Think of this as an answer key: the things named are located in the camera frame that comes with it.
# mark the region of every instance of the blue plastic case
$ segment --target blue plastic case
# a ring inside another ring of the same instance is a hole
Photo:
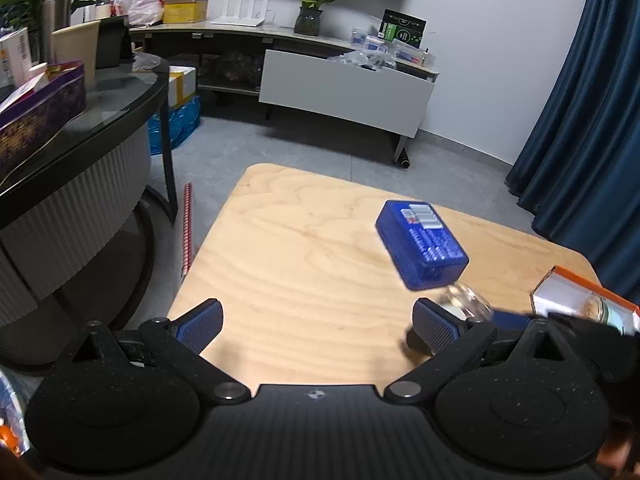
[[[411,290],[450,285],[469,263],[465,251],[427,202],[388,200],[376,229]]]

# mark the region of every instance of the black and green box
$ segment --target black and green box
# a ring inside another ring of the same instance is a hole
[[[398,38],[403,43],[420,48],[427,22],[395,10],[385,10],[378,37],[385,41]]]

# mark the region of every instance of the glass table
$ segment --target glass table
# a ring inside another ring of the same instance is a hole
[[[13,277],[24,293],[4,322],[0,300],[1,363],[43,370],[78,326],[95,319],[121,329],[142,300],[155,240],[140,199],[172,224],[178,213],[168,81],[168,63],[149,54],[98,70],[86,110],[0,183],[0,283],[7,289]],[[167,198],[146,185],[143,127],[158,112]]]

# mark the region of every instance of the white wall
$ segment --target white wall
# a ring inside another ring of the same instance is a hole
[[[428,20],[442,75],[423,129],[513,163],[545,105],[585,0],[404,0]]]
[[[423,46],[442,75],[422,127],[513,163],[558,77],[584,1],[339,0],[325,7],[322,33],[348,38],[353,27],[377,27],[387,7],[427,20]],[[297,0],[269,7],[275,23],[293,26]],[[210,0],[210,17],[221,12],[222,0]]]

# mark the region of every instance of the white router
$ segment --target white router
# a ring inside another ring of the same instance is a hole
[[[242,0],[236,0],[236,11],[232,16],[229,15],[229,1],[225,0],[225,5],[222,9],[222,15],[215,20],[212,20],[213,25],[242,25],[243,27],[257,27],[264,23],[264,18],[267,14],[267,6],[269,0],[262,0],[262,10],[260,11],[260,18],[254,18],[255,0],[249,0],[249,8],[245,17],[240,16],[240,10],[242,9]]]

